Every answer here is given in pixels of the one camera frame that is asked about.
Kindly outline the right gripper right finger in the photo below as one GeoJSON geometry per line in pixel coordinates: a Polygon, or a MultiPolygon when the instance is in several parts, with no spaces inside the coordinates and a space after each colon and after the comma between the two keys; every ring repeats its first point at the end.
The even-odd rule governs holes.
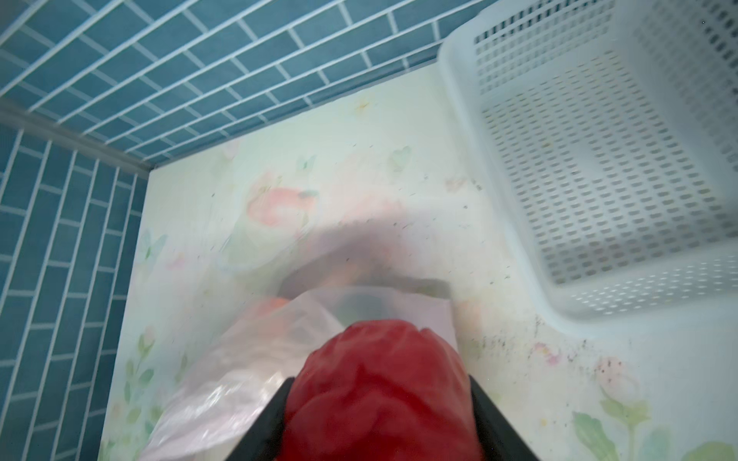
{"type": "Polygon", "coordinates": [[[538,461],[539,458],[511,426],[501,410],[470,378],[473,413],[482,456],[486,461],[538,461]]]}

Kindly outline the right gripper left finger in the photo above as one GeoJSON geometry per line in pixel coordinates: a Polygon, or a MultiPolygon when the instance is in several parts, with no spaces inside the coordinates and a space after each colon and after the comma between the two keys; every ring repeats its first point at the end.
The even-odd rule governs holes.
{"type": "Polygon", "coordinates": [[[257,420],[252,424],[227,461],[272,461],[276,460],[282,445],[284,413],[289,392],[295,378],[288,378],[278,389],[257,420]]]}

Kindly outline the pink plastic fruit bag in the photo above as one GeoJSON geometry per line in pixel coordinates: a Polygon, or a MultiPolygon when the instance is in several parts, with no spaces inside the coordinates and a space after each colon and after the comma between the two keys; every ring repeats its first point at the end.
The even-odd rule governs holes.
{"type": "Polygon", "coordinates": [[[402,320],[457,344],[451,301],[390,287],[309,290],[248,312],[186,373],[141,460],[224,460],[308,356],[361,321],[402,320]]]}

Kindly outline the red strawberry toy fruit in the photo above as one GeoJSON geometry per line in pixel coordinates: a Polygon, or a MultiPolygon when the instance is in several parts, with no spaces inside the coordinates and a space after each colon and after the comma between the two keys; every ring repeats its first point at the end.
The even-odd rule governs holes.
{"type": "Polygon", "coordinates": [[[281,460],[481,460],[470,378],[428,328],[358,322],[311,353],[286,401],[281,460]]]}

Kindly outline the white plastic mesh basket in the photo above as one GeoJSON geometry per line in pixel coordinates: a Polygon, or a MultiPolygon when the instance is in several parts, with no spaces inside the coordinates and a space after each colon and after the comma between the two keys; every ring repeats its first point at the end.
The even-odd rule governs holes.
{"type": "Polygon", "coordinates": [[[438,65],[539,312],[737,310],[737,5],[499,1],[438,65]]]}

